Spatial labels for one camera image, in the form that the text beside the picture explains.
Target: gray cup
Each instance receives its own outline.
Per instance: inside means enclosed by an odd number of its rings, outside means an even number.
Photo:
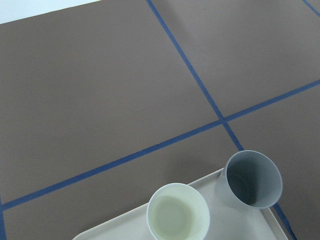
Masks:
[[[277,166],[267,156],[244,150],[226,163],[216,188],[222,201],[231,207],[265,209],[279,200],[283,182]]]

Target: grid line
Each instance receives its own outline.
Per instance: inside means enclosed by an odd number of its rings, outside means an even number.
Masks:
[[[292,91],[289,91],[287,93],[284,93],[282,95],[279,95],[277,97],[271,98],[269,100],[266,100],[264,102],[258,103],[254,106],[248,107],[244,110],[241,110],[239,112],[236,112],[234,114],[231,114],[229,116],[227,116],[226,118],[221,114],[218,106],[215,104],[213,98],[210,96],[207,88],[205,87],[205,85],[203,84],[203,82],[201,81],[201,79],[199,78],[197,72],[194,70],[194,68],[192,67],[191,63],[189,62],[188,58],[186,57],[186,55],[184,54],[184,52],[182,51],[181,47],[179,46],[178,42],[176,41],[175,37],[173,36],[173,34],[171,33],[171,31],[169,30],[169,28],[167,27],[167,25],[165,24],[165,22],[163,21],[162,17],[160,16],[160,14],[158,13],[157,9],[155,8],[155,6],[153,5],[153,3],[151,2],[151,0],[146,0],[150,6],[150,8],[152,9],[152,11],[154,12],[154,14],[156,15],[156,17],[158,18],[159,22],[161,23],[162,27],[164,28],[164,30],[166,31],[166,33],[168,34],[168,36],[170,37],[170,39],[172,40],[172,43],[174,44],[174,46],[176,47],[176,49],[178,50],[179,54],[181,55],[181,57],[183,58],[184,62],[186,63],[187,67],[189,68],[189,70],[191,71],[193,77],[195,78],[195,80],[197,81],[198,85],[200,86],[203,94],[205,95],[205,97],[207,98],[208,102],[210,103],[210,105],[212,106],[213,110],[215,111],[215,113],[217,114],[217,116],[219,117],[218,121],[214,121],[212,123],[206,124],[204,126],[198,127],[196,129],[193,129],[191,131],[188,131],[186,133],[183,133],[179,136],[173,137],[169,140],[166,140],[164,142],[161,142],[159,144],[153,145],[151,147],[145,148],[143,150],[137,151],[133,154],[130,154],[128,156],[122,157],[118,160],[112,161],[110,163],[107,163],[105,165],[102,165],[100,167],[94,168],[92,170],[89,170],[87,172],[81,173],[77,176],[71,177],[69,179],[66,179],[64,181],[58,182],[54,185],[45,187],[43,189],[40,189],[38,191],[35,191],[33,193],[30,193],[28,195],[22,196],[20,198],[17,198],[15,200],[9,201],[5,204],[2,204],[1,202],[1,198],[0,198],[0,240],[6,240],[6,230],[5,230],[5,220],[4,220],[4,216],[3,216],[3,211],[8,210],[10,208],[14,208],[20,204],[26,203],[28,201],[31,201],[33,199],[36,199],[38,197],[41,197],[43,195],[49,194],[51,192],[54,192],[58,189],[64,188],[66,186],[69,186],[71,184],[77,183],[81,180],[84,180],[86,178],[92,177],[94,175],[97,175],[99,173],[102,173],[104,171],[107,171],[111,168],[114,168],[116,166],[119,166],[121,164],[124,164],[126,162],[132,161],[136,158],[142,157],[144,155],[147,155],[149,153],[152,153],[154,151],[157,151],[159,149],[162,149],[164,147],[167,147],[169,145],[172,145],[174,143],[180,142],[184,139],[187,139],[191,136],[197,135],[199,133],[202,133],[204,131],[207,131],[209,129],[212,129],[216,126],[219,125],[223,125],[225,130],[227,131],[227,133],[229,134],[229,136],[231,137],[232,141],[234,142],[234,144],[236,145],[236,147],[238,148],[238,150],[243,150],[243,147],[241,146],[239,140],[237,139],[236,135],[233,133],[232,129],[230,128],[230,126],[228,125],[229,121],[232,121],[234,119],[240,118],[244,115],[250,114],[254,111],[257,111],[261,108],[267,107],[271,104],[274,104],[276,102],[279,102],[281,100],[284,100],[286,98],[292,97],[296,94],[299,94],[301,92],[304,92],[306,90],[309,90],[311,88],[314,88],[318,85],[320,85],[320,79],[316,80],[314,82],[311,82],[309,84],[306,84],[304,86],[301,86],[297,89],[294,89]],[[318,17],[320,17],[320,13],[307,1],[307,0],[302,0]],[[291,227],[290,227],[290,223],[288,221],[288,219],[286,218],[286,216],[284,215],[282,209],[280,208],[279,204],[276,203],[274,206],[274,209],[276,210],[277,214],[279,215],[279,217],[281,218],[283,224],[285,225],[285,227],[287,228],[288,232],[291,234],[291,237],[296,240],[296,236],[294,234],[294,232],[292,231]]]
[[[6,239],[7,239],[7,236],[6,236],[4,212],[3,212],[3,205],[0,197],[0,240],[6,240]]]
[[[195,81],[197,82],[197,84],[199,85],[201,91],[203,92],[204,96],[206,97],[207,101],[209,102],[209,104],[211,105],[211,107],[213,108],[215,114],[218,116],[219,120],[221,121],[222,125],[224,126],[225,130],[227,131],[227,133],[229,134],[230,138],[232,139],[232,141],[234,142],[235,146],[238,148],[239,151],[243,150],[243,147],[241,146],[240,142],[238,141],[236,135],[234,134],[234,132],[232,131],[231,127],[229,126],[229,124],[227,123],[227,121],[225,120],[224,116],[222,115],[220,109],[218,108],[218,106],[216,105],[214,99],[211,97],[210,93],[208,92],[206,86],[204,85],[204,83],[202,82],[202,80],[200,79],[199,75],[197,74],[196,70],[194,69],[194,67],[192,66],[192,64],[190,63],[189,59],[187,58],[186,54],[184,53],[184,51],[182,50],[182,48],[180,47],[179,43],[177,42],[175,36],[172,34],[172,32],[170,31],[170,29],[168,28],[167,24],[165,23],[165,21],[163,20],[163,18],[161,17],[161,15],[159,14],[158,10],[156,9],[155,5],[152,3],[151,0],[146,0],[147,3],[149,4],[151,10],[153,11],[154,15],[156,16],[156,18],[158,19],[159,23],[161,24],[161,26],[163,27],[164,31],[166,32],[166,34],[168,35],[168,37],[170,38],[170,40],[172,41],[173,45],[175,46],[176,50],[178,51],[178,53],[180,54],[181,58],[183,59],[185,65],[187,66],[187,68],[189,69],[189,71],[191,72],[193,78],[195,79]]]
[[[312,6],[307,0],[302,0],[302,2],[304,2],[305,5],[307,5],[308,8],[310,8],[320,18],[320,12],[318,12],[314,6]]]
[[[317,80],[317,81],[314,81],[312,83],[309,83],[307,85],[304,85],[302,87],[299,87],[297,89],[294,89],[294,90],[292,90],[290,92],[287,92],[287,93],[284,93],[284,94],[279,95],[277,97],[274,97],[274,98],[272,98],[270,100],[258,103],[257,105],[248,107],[248,108],[246,108],[244,110],[241,110],[241,111],[238,111],[238,112],[236,112],[234,114],[231,114],[231,115],[225,117],[225,120],[227,122],[235,120],[235,119],[240,118],[242,116],[248,115],[248,114],[250,114],[250,113],[252,113],[254,111],[257,111],[257,110],[259,110],[261,108],[267,107],[267,106],[272,105],[274,103],[277,103],[277,102],[279,102],[281,100],[284,100],[284,99],[289,98],[291,96],[297,95],[297,94],[299,94],[301,92],[307,91],[307,90],[309,90],[311,88],[314,88],[314,87],[316,87],[318,85],[320,85],[320,79]],[[18,206],[20,204],[26,203],[28,201],[31,201],[31,200],[36,199],[38,197],[41,197],[43,195],[49,194],[49,193],[54,192],[54,191],[56,191],[58,189],[67,187],[69,185],[72,185],[72,184],[77,183],[77,182],[79,182],[81,180],[87,179],[87,178],[92,177],[94,175],[97,175],[99,173],[105,172],[105,171],[107,171],[109,169],[112,169],[112,168],[114,168],[116,166],[119,166],[119,165],[121,165],[123,163],[130,162],[130,161],[132,161],[132,160],[134,160],[136,158],[142,157],[144,155],[147,155],[149,153],[152,153],[154,151],[157,151],[159,149],[167,147],[167,146],[169,146],[171,144],[178,143],[178,142],[180,142],[180,141],[182,141],[184,139],[187,139],[187,138],[192,137],[194,135],[197,135],[199,133],[205,132],[205,131],[207,131],[209,129],[212,129],[214,127],[217,127],[217,126],[219,126],[221,124],[222,124],[221,121],[217,120],[217,121],[214,121],[212,123],[209,123],[209,124],[203,125],[201,127],[198,127],[196,129],[190,130],[190,131],[185,132],[185,133],[183,133],[181,135],[178,135],[176,137],[173,137],[171,139],[163,141],[163,142],[161,142],[159,144],[150,146],[148,148],[145,148],[143,150],[137,151],[137,152],[132,153],[130,155],[124,156],[122,158],[119,158],[119,159],[117,159],[115,161],[112,161],[110,163],[107,163],[105,165],[102,165],[102,166],[99,166],[99,167],[94,168],[92,170],[89,170],[87,172],[81,173],[81,174],[79,174],[77,176],[68,178],[68,179],[66,179],[64,181],[60,181],[60,182],[58,182],[58,183],[56,183],[54,185],[50,185],[50,186],[42,188],[42,189],[40,189],[38,191],[32,192],[32,193],[27,194],[25,196],[22,196],[22,197],[19,197],[17,199],[14,199],[14,200],[11,200],[9,202],[6,202],[6,203],[4,203],[2,205],[2,209],[3,209],[3,211],[5,211],[5,210],[8,210],[8,209],[14,208],[14,207],[16,207],[16,206]]]
[[[132,153],[128,156],[125,156],[125,157],[122,157],[118,160],[115,160],[115,161],[112,161],[110,163],[107,163],[105,165],[102,165],[102,166],[99,166],[97,168],[94,168],[92,170],[89,170],[89,171],[86,171],[84,173],[81,173],[79,175],[76,175],[76,176],[73,176],[71,178],[68,178],[66,180],[63,180],[63,181],[60,181],[56,184],[53,184],[53,185],[50,185],[48,187],[45,187],[45,188],[42,188],[38,191],[35,191],[35,192],[32,192],[28,195],[25,195],[25,196],[22,196],[22,197],[19,197],[15,200],[12,200],[12,201],[9,201],[9,202],[6,202],[2,205],[2,209],[5,211],[5,210],[8,210],[8,209],[11,209],[11,208],[14,208],[20,204],[23,204],[23,203],[26,203],[26,202],[29,202],[33,199],[36,199],[36,198],[39,198],[43,195],[46,195],[46,194],[49,194],[49,193],[52,193],[56,190],[59,190],[59,189],[62,189],[66,186],[69,186],[71,184],[75,184],[81,180],[84,180],[84,179],[87,179],[89,177],[92,177],[94,175],[97,175],[99,173],[102,173],[102,172],[105,172],[109,169],[112,169],[114,167],[117,167],[121,164],[124,164],[124,163],[127,163],[127,162],[130,162],[134,159],[137,159],[137,158],[140,158],[142,156],[145,156],[147,154],[150,154],[154,151],[157,151],[159,149],[163,149],[164,147],[167,147],[169,145],[172,145],[174,143],[177,143],[177,142],[180,142],[184,139],[187,139],[191,136],[194,136],[196,134],[199,134],[199,133],[202,133],[206,130],[209,130],[209,129],[212,129],[216,126],[219,126],[221,125],[221,121],[220,120],[217,120],[217,121],[214,121],[214,122],[211,122],[209,124],[206,124],[204,126],[201,126],[201,127],[198,127],[196,129],[193,129],[191,131],[188,131],[186,133],[183,133],[181,135],[178,135],[176,137],[173,137],[169,140],[166,140],[166,141],[163,141],[159,144],[156,144],[156,145],[153,145],[153,146],[150,146],[150,147],[147,147],[143,150],[140,150],[140,151],[137,151],[135,153]]]
[[[218,106],[216,105],[216,103],[214,102],[213,98],[211,97],[211,95],[209,94],[207,88],[205,87],[204,83],[201,81],[200,77],[198,76],[197,72],[195,71],[195,69],[192,67],[190,61],[188,60],[187,56],[185,55],[184,51],[182,50],[182,48],[180,47],[180,45],[178,44],[176,38],[173,36],[173,34],[171,33],[170,29],[168,28],[167,24],[165,23],[165,21],[163,20],[163,18],[161,17],[161,15],[159,14],[158,10],[156,9],[156,7],[154,6],[154,4],[152,3],[151,0],[146,0],[150,6],[150,8],[152,9],[154,15],[156,16],[156,18],[158,19],[159,23],[161,24],[161,26],[163,27],[163,29],[165,30],[165,32],[167,33],[168,37],[171,39],[173,45],[175,46],[175,48],[177,49],[177,51],[179,52],[180,56],[182,57],[183,61],[185,62],[185,64],[187,65],[187,67],[189,68],[190,72],[192,73],[194,79],[196,80],[196,82],[198,83],[198,85],[200,86],[202,92],[204,93],[205,97],[207,98],[207,100],[209,101],[209,103],[211,104],[213,110],[215,111],[215,113],[217,114],[217,116],[219,117],[219,119],[221,120],[221,123],[223,124],[225,130],[227,131],[227,133],[229,134],[229,136],[231,137],[233,143],[235,144],[235,146],[238,148],[239,151],[243,150],[242,145],[240,144],[238,138],[236,137],[236,135],[234,134],[234,132],[232,131],[231,127],[229,126],[229,124],[227,123],[227,121],[225,120],[224,116],[222,115],[222,113],[220,112]],[[290,226],[290,223],[288,221],[288,219],[286,218],[286,216],[284,215],[282,209],[280,208],[279,204],[276,203],[275,208],[274,208],[278,214],[278,216],[280,217],[281,221],[283,222],[283,224],[285,225],[285,227],[287,228],[288,232],[290,233],[292,239],[297,240],[294,232],[292,231],[292,228]]]

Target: plastic tray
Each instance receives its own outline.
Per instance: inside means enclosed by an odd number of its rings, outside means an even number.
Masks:
[[[189,185],[197,189],[210,209],[206,240],[288,240],[270,209],[238,210],[225,206],[215,193],[222,169]],[[73,240],[153,240],[147,221],[147,203],[77,235]]]

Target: cup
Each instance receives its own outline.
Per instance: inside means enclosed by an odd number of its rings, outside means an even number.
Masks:
[[[203,240],[210,212],[203,196],[193,187],[170,183],[152,195],[146,221],[156,240]]]
[[[283,190],[277,166],[260,152],[244,150],[226,163],[216,185],[224,203],[234,208],[266,209],[274,205]]]

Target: tray rim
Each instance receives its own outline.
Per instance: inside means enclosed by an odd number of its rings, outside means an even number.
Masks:
[[[195,185],[195,184],[201,182],[202,180],[204,180],[204,179],[206,179],[206,178],[209,178],[209,177],[211,177],[211,176],[213,176],[213,175],[220,174],[223,169],[224,169],[224,168],[221,168],[221,169],[216,170],[216,171],[214,171],[214,172],[212,172],[212,173],[209,173],[209,174],[207,174],[207,175],[205,175],[205,176],[203,176],[203,177],[201,177],[201,178],[199,178],[199,179],[197,179],[197,180],[195,180],[195,181],[190,182],[188,185],[189,185],[189,186]],[[85,231],[79,233],[79,234],[78,234],[77,236],[75,236],[72,240],[77,240],[78,238],[80,238],[81,236],[85,235],[85,234],[88,233],[88,232],[94,231],[94,230],[96,230],[96,229],[101,228],[101,227],[104,226],[104,225],[107,225],[107,224],[109,224],[109,223],[112,223],[112,222],[114,222],[114,221],[117,221],[118,219],[120,219],[120,218],[122,218],[122,217],[124,217],[124,216],[126,216],[126,215],[129,215],[129,214],[131,214],[131,213],[133,213],[133,212],[135,212],[135,211],[138,211],[139,209],[146,208],[147,205],[148,205],[148,203],[149,203],[149,202],[146,202],[145,204],[142,204],[142,205],[140,205],[140,206],[138,206],[138,207],[136,207],[136,208],[133,208],[132,210],[129,210],[129,211],[125,212],[125,213],[122,213],[122,214],[120,214],[119,216],[116,216],[116,217],[114,217],[114,218],[112,218],[112,219],[110,219],[110,220],[108,220],[108,221],[102,222],[102,223],[100,223],[99,225],[94,226],[94,227],[92,227],[92,228],[89,228],[88,230],[85,230]],[[261,214],[263,215],[264,219],[265,219],[266,222],[268,223],[268,225],[269,225],[269,227],[271,228],[271,230],[272,230],[273,232],[274,232],[274,230],[277,230],[277,235],[282,235],[282,237],[283,237],[284,239],[288,240],[287,235],[285,234],[284,230],[283,230],[282,227],[280,226],[278,220],[276,219],[276,217],[275,217],[274,214],[272,213],[271,209],[268,207],[268,208],[266,208],[266,209],[260,209],[259,211],[260,211]]]

